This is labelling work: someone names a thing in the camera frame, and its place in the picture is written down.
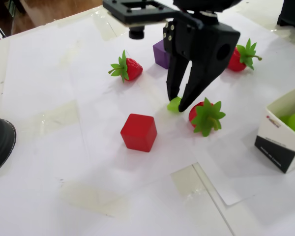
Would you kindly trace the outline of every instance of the red block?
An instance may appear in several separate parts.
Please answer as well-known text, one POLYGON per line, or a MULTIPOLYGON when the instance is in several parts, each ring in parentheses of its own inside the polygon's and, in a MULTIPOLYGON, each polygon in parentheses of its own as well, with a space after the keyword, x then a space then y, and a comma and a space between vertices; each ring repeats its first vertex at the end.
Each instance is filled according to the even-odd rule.
POLYGON ((127 148, 149 152, 157 135, 154 118, 130 114, 120 133, 127 148))

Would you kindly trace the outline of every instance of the white box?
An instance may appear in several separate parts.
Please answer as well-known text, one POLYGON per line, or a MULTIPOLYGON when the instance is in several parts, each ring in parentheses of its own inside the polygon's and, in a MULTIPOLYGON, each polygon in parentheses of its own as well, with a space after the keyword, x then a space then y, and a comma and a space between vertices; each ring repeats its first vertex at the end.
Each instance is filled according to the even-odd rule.
POLYGON ((295 113, 295 89, 267 106, 255 146, 284 173, 295 169, 295 132, 279 118, 295 113))

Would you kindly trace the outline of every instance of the green strawberry leaves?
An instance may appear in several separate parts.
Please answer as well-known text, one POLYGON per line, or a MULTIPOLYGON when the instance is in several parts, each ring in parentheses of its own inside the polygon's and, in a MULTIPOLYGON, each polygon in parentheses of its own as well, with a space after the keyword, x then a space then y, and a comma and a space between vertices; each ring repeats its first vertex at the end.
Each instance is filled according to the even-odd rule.
POLYGON ((258 60, 262 60, 261 57, 256 56, 256 51, 255 51, 256 45, 257 43, 254 43, 253 45, 251 45, 250 39, 248 40, 246 47, 237 45, 237 50, 240 54, 239 62, 244 63, 246 66, 248 66, 249 68, 253 70, 254 70, 254 67, 252 66, 253 64, 252 58, 258 58, 258 60))
POLYGON ((197 133, 201 131, 202 135, 206 137, 210 134, 212 128, 214 128, 214 130, 222 129, 219 120, 225 116, 225 113, 220 111, 221 106, 221 101, 212 106, 210 101, 205 98, 204 105, 196 107, 197 115, 191 121, 192 124, 196 125, 193 132, 197 133))
POLYGON ((121 76, 122 82, 124 80, 129 80, 129 76, 127 73, 128 66, 127 66, 127 57, 126 57, 126 51, 123 50, 122 57, 118 58, 119 64, 111 64, 112 70, 108 71, 108 73, 112 73, 111 76, 121 76))

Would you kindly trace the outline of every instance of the purple cube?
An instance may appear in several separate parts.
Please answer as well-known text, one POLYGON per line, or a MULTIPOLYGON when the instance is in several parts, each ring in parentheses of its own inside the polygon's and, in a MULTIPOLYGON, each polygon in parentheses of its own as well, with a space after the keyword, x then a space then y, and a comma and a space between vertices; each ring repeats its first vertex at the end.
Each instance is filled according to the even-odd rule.
POLYGON ((163 40, 153 45, 155 63, 165 69, 169 68, 170 55, 164 49, 163 40))

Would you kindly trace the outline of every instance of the wooden floor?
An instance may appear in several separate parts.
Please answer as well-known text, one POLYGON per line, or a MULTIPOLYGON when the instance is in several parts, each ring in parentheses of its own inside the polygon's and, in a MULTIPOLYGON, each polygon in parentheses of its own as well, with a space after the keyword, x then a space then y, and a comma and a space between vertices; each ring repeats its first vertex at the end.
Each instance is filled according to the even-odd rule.
POLYGON ((12 34, 100 6, 102 0, 21 0, 26 14, 15 13, 12 34))

